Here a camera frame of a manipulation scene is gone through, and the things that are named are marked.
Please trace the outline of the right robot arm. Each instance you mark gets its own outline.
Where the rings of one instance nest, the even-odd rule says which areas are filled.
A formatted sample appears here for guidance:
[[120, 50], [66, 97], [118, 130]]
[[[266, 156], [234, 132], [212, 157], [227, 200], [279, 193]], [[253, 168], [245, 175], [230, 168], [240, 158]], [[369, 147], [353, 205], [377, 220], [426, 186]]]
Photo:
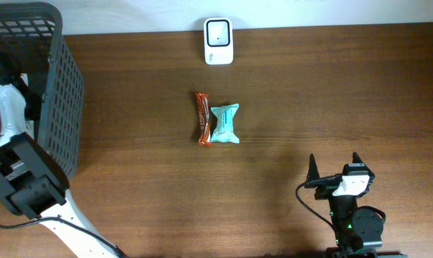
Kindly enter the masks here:
[[[375, 207], [357, 204], [357, 199], [369, 192], [374, 179], [374, 173], [357, 153], [353, 153], [352, 161], [343, 166], [341, 173], [326, 177], [320, 176], [315, 157], [310, 155], [307, 177], [296, 188], [295, 196], [308, 211], [333, 230], [336, 246], [326, 249], [326, 257], [405, 256], [400, 252], [377, 251], [383, 244], [386, 214]], [[321, 216], [300, 198], [301, 188], [313, 188], [316, 200], [328, 201], [330, 219]]]

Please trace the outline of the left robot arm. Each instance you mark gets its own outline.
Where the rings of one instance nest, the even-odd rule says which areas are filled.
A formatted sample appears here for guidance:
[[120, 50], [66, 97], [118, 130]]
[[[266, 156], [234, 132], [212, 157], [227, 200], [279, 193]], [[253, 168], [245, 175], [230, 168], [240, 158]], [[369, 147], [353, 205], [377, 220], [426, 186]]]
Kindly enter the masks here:
[[0, 202], [28, 218], [22, 228], [47, 227], [78, 257], [124, 257], [77, 207], [64, 171], [34, 139], [41, 109], [20, 64], [0, 52]]

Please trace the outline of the orange red snack bar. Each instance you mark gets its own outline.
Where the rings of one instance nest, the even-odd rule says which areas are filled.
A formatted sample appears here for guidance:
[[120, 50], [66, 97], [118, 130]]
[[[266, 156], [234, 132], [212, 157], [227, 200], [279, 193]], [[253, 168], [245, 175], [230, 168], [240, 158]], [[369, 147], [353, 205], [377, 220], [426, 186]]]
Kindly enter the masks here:
[[209, 124], [209, 102], [208, 95], [204, 92], [196, 92], [197, 111], [199, 116], [199, 125], [201, 128], [201, 135], [199, 137], [199, 145], [211, 147], [211, 133]]

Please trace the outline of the teal snack packet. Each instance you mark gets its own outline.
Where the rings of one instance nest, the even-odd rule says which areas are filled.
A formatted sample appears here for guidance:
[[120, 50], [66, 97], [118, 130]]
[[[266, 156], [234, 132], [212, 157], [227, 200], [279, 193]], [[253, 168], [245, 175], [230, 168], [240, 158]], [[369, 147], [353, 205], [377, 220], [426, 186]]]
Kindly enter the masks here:
[[211, 108], [211, 112], [217, 118], [216, 127], [211, 135], [211, 142], [239, 143], [239, 138], [234, 133], [234, 116], [238, 109], [238, 103]]

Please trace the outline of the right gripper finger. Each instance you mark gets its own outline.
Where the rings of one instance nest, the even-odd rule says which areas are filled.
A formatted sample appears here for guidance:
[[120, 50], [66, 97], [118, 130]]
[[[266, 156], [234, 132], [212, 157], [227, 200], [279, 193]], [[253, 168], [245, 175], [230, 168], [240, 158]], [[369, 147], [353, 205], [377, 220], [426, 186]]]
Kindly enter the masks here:
[[306, 177], [306, 181], [314, 181], [314, 180], [318, 180], [319, 178], [320, 178], [320, 174], [318, 172], [315, 156], [311, 153], [309, 157], [309, 166], [308, 166], [308, 174]]
[[353, 154], [352, 154], [352, 163], [362, 163], [363, 164], [363, 161], [361, 160], [361, 158], [357, 154], [357, 152], [353, 152]]

